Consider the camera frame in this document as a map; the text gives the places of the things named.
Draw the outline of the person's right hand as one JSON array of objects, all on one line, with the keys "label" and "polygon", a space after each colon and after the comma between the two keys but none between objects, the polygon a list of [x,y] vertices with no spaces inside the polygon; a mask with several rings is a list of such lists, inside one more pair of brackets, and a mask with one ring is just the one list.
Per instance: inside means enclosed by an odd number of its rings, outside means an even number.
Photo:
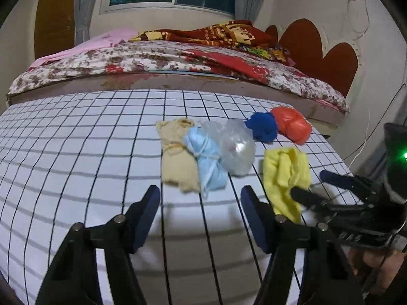
[{"label": "person's right hand", "polygon": [[396,277],[404,263],[406,254],[394,249],[361,249],[350,248],[348,261],[356,275],[362,266],[372,268],[376,277],[372,278],[370,292],[380,294],[385,292]]}]

